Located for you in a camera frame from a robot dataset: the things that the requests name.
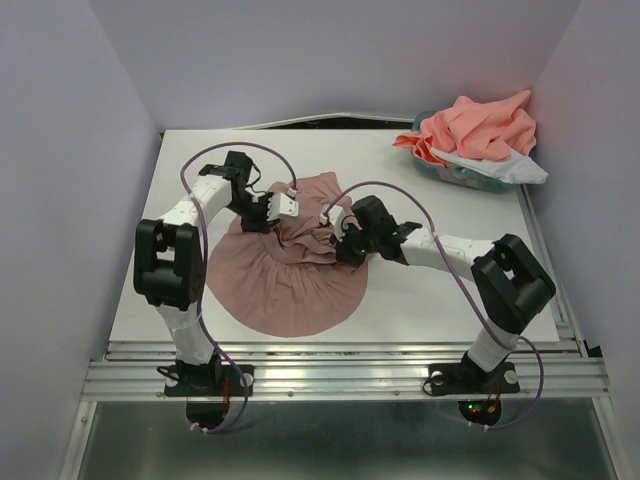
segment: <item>crumpled fabric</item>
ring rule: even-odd
[[[494,162],[507,160],[511,148],[529,155],[536,145],[536,122],[524,111],[530,99],[530,90],[491,103],[476,103],[461,95],[453,107],[424,119],[419,131],[399,135],[393,145],[439,166],[446,164],[431,153],[432,147]]]
[[[338,264],[332,229],[319,224],[324,205],[340,193],[335,173],[298,179],[299,214],[268,234],[243,233],[236,218],[211,252],[207,285],[240,323],[268,335],[303,337],[346,320],[367,288],[367,264]],[[270,191],[284,193],[275,183]],[[338,205],[349,210],[351,199]]]

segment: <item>purple cable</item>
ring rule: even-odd
[[[400,187],[398,187],[396,185],[393,185],[391,183],[380,182],[380,181],[377,181],[377,180],[371,180],[371,181],[368,181],[368,182],[357,183],[357,184],[352,185],[351,187],[347,188],[344,192],[342,192],[340,195],[338,195],[333,200],[333,202],[331,202],[329,204],[329,206],[327,207],[327,210],[325,211],[325,215],[328,216],[329,215],[329,211],[344,196],[346,196],[348,193],[352,192],[356,188],[366,187],[366,186],[370,186],[370,185],[373,185],[373,186],[377,185],[377,186],[381,186],[381,187],[387,187],[387,188],[391,188],[392,190],[395,190],[396,192],[400,192],[405,197],[407,197],[409,200],[411,200],[415,204],[416,207],[418,207],[418,209],[426,217],[427,222],[429,223],[429,229],[431,230],[431,234],[433,235],[433,240],[434,240],[434,242],[436,244],[436,247],[438,248],[438,251],[440,252],[440,255],[442,256],[442,260],[444,261],[445,265],[447,266],[447,270],[449,270],[449,272],[453,276],[453,279],[455,280],[456,284],[458,285],[458,287],[460,287],[460,290],[462,290],[462,294],[467,299],[467,302],[469,302],[469,305],[471,305],[471,308],[473,309],[474,313],[476,314],[476,316],[480,320],[480,323],[482,323],[483,328],[487,331],[487,333],[489,334],[491,339],[494,342],[496,342],[500,347],[504,348],[505,350],[511,350],[511,347],[506,345],[502,340],[500,340],[500,338],[498,338],[498,336],[493,332],[493,330],[491,330],[491,326],[489,325],[489,322],[487,322],[487,320],[485,320],[484,315],[482,314],[482,311],[478,307],[478,304],[475,302],[475,300],[471,296],[471,293],[469,292],[469,289],[467,289],[467,286],[462,281],[462,278],[460,278],[460,275],[458,274],[455,266],[451,262],[451,259],[449,258],[449,255],[447,254],[446,250],[444,249],[444,246],[442,245],[442,242],[440,241],[440,237],[438,236],[438,233],[436,232],[436,227],[435,227],[435,224],[433,223],[433,218],[431,218],[431,215],[429,214],[427,209],[424,208],[424,206],[418,201],[418,199],[416,197],[411,195],[409,192],[407,192],[403,188],[400,188]],[[542,363],[542,356],[540,355],[540,352],[538,351],[538,349],[536,348],[536,346],[533,344],[533,342],[531,340],[529,340],[528,338],[523,337],[523,336],[519,336],[518,340],[522,340],[527,345],[529,345],[529,347],[531,347],[531,350],[533,351],[534,355],[536,356],[536,359],[538,360],[538,368],[540,369],[540,383],[538,385],[538,391],[536,392],[536,396],[533,399],[533,402],[532,402],[531,406],[529,407],[529,409],[525,413],[523,413],[520,417],[518,417],[515,420],[512,420],[510,422],[507,422],[507,423],[505,423],[503,425],[489,427],[488,430],[500,430],[500,429],[503,429],[503,428],[507,428],[507,427],[513,426],[513,425],[515,425],[517,423],[520,423],[522,420],[524,420],[529,415],[531,415],[531,413],[533,413],[533,411],[538,406],[538,403],[540,401],[540,397],[542,397],[542,390],[544,389],[544,365]]]
[[[185,177],[185,173],[187,171],[187,168],[189,168],[189,166],[193,162],[195,162],[198,158],[200,158],[205,153],[209,153],[209,152],[211,152],[213,150],[217,150],[217,149],[220,149],[220,148],[234,147],[234,146],[255,147],[255,148],[258,148],[260,150],[264,150],[265,152],[271,153],[272,155],[275,155],[280,160],[282,160],[282,162],[286,165],[286,167],[291,172],[291,176],[293,177],[292,186],[293,186],[294,189],[296,188],[296,184],[297,184],[296,174],[293,171],[293,167],[291,166],[291,164],[281,154],[279,154],[275,150],[272,150],[269,147],[265,147],[264,145],[260,145],[260,144],[257,144],[257,143],[251,143],[251,142],[225,142],[225,143],[219,143],[217,145],[212,145],[211,147],[207,147],[204,150],[199,151],[193,157],[191,157],[189,160],[187,160],[187,162],[180,169],[180,181],[182,182],[182,186],[185,189],[185,191],[187,192],[187,195],[189,195],[189,197],[191,198],[191,201],[193,202],[193,206],[196,208],[196,211],[198,212],[198,223],[199,223],[199,227],[200,227],[200,233],[202,234],[202,259],[205,262],[205,264],[207,263],[207,260],[208,260],[207,257],[209,255],[209,235],[207,233],[207,222],[206,222],[206,219],[205,219],[204,211],[202,209],[202,205],[200,205],[200,202],[194,198],[193,190],[191,190],[191,187],[187,183],[187,179]],[[207,329],[207,326],[204,323],[204,316],[202,315],[202,298],[203,297],[200,296],[200,298],[198,299],[198,303],[196,305],[196,309],[197,309],[197,313],[198,313],[198,323],[200,324],[200,328],[202,328],[202,332],[204,333],[205,337],[207,337],[207,340],[209,340],[209,342],[213,346],[215,352],[218,355],[220,355],[222,358],[224,358],[229,363],[229,365],[231,365],[231,368],[233,368],[233,371],[238,375],[238,377],[240,378],[240,381],[242,382],[242,386],[244,387],[244,400],[242,402],[242,407],[240,408],[240,411],[238,412],[238,414],[233,418],[233,420],[231,420],[226,425],[223,425],[223,426],[217,427],[217,428],[213,428],[211,430],[209,430],[209,429],[205,430],[203,428],[198,427],[198,429],[200,431],[202,431],[203,433],[209,435],[209,434],[214,434],[214,433],[226,432],[231,427],[233,427],[236,423],[238,423],[238,421],[240,420],[240,418],[244,414],[244,411],[247,408],[247,403],[249,401],[249,386],[247,385],[247,381],[244,378],[244,374],[242,373],[242,370],[240,370],[240,367],[238,366],[238,364],[236,362],[234,362],[233,359],[229,355],[227,355],[227,353],[224,350],[222,350],[222,348],[220,348],[220,345],[218,345],[218,342],[216,342],[215,339],[209,333],[209,330]]]

